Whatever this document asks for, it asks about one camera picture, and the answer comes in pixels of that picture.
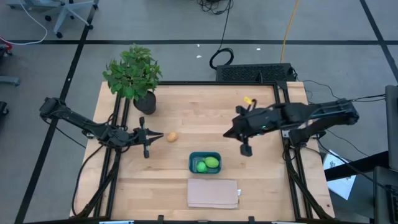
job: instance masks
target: wooden tabletop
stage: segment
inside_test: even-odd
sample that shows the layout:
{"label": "wooden tabletop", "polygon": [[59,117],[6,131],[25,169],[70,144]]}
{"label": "wooden tabletop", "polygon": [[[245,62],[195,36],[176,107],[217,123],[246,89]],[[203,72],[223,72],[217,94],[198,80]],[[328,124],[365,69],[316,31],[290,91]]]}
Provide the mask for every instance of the wooden tabletop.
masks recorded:
{"label": "wooden tabletop", "polygon": [[[288,83],[288,87],[291,102],[307,102],[302,83]],[[237,115],[235,106],[246,106],[245,96],[255,98],[257,107],[275,103],[271,86],[160,85],[155,94],[157,110],[145,115],[146,127],[165,135],[176,132],[178,139],[172,143],[167,142],[166,137],[156,140],[149,147],[149,159],[143,157],[142,146],[134,146],[122,154],[112,219],[156,220],[158,215],[164,215],[165,220],[244,221],[248,216],[254,216],[257,221],[294,220],[280,131],[250,139],[252,157],[240,155],[240,142],[223,137]],[[115,99],[103,83],[95,111],[96,122],[107,120]],[[143,114],[131,105],[127,121],[130,132],[139,126],[140,116]],[[308,146],[318,150],[316,141],[311,140]],[[98,147],[97,140],[89,140],[85,159]],[[188,157],[195,151],[220,153],[221,172],[192,174]],[[77,212],[98,188],[104,153],[105,149],[97,153],[81,174],[75,200]],[[302,160],[309,191],[325,211],[334,216],[319,154],[302,149]],[[232,210],[188,207],[189,178],[237,180],[238,189],[242,190],[239,207]],[[298,188],[297,192],[304,217]],[[107,198],[106,192],[101,214]]]}

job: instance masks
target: white cable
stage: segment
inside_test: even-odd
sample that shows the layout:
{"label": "white cable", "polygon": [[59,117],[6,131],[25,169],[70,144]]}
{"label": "white cable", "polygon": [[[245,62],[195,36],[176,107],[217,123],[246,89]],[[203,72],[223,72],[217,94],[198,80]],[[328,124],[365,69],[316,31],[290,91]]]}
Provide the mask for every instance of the white cable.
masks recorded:
{"label": "white cable", "polygon": [[13,45],[29,45],[29,44],[39,44],[39,43],[43,42],[43,40],[47,37],[47,29],[46,29],[42,24],[40,24],[39,22],[37,22],[37,20],[35,20],[35,19],[26,11],[26,9],[25,9],[23,3],[21,2],[21,0],[19,0],[19,4],[22,6],[22,8],[23,8],[24,11],[26,12],[26,14],[27,14],[31,19],[33,19],[33,21],[35,21],[38,25],[40,25],[41,27],[43,27],[43,29],[45,30],[45,35],[44,35],[44,37],[43,37],[41,40],[39,40],[39,41],[28,42],[28,43],[13,43],[13,42],[4,40],[1,36],[0,36],[0,40],[4,41],[5,43],[13,44]]}

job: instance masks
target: green fruit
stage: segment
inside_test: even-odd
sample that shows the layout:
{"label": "green fruit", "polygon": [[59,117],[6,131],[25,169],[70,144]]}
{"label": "green fruit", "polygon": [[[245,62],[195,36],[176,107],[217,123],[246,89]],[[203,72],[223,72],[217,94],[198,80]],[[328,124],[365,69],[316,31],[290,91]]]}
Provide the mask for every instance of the green fruit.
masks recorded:
{"label": "green fruit", "polygon": [[197,171],[202,172],[202,173],[207,172],[207,166],[206,166],[205,162],[203,162],[203,161],[198,162]]}
{"label": "green fruit", "polygon": [[220,163],[218,162],[218,159],[214,157],[207,157],[205,159],[205,164],[209,168],[217,168]]}

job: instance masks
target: black plant pot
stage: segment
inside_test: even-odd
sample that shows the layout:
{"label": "black plant pot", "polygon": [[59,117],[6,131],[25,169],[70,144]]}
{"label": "black plant pot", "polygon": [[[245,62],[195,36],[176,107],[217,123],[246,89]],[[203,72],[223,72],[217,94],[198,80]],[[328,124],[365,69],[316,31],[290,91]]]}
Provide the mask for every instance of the black plant pot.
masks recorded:
{"label": "black plant pot", "polygon": [[156,110],[156,97],[153,92],[148,91],[146,96],[133,100],[134,106],[144,114],[153,114]]}

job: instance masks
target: teal bowl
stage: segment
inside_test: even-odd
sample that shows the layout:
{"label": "teal bowl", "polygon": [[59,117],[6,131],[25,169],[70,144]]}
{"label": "teal bowl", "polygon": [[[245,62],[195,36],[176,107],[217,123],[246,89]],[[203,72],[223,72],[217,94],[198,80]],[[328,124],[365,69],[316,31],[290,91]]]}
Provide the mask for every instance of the teal bowl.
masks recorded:
{"label": "teal bowl", "polygon": [[[207,167],[207,172],[201,173],[197,171],[197,164],[200,161],[203,161],[207,157],[214,157],[218,159],[218,167],[209,168]],[[193,152],[189,155],[189,170],[194,174],[218,174],[221,170],[221,156],[218,152]]]}

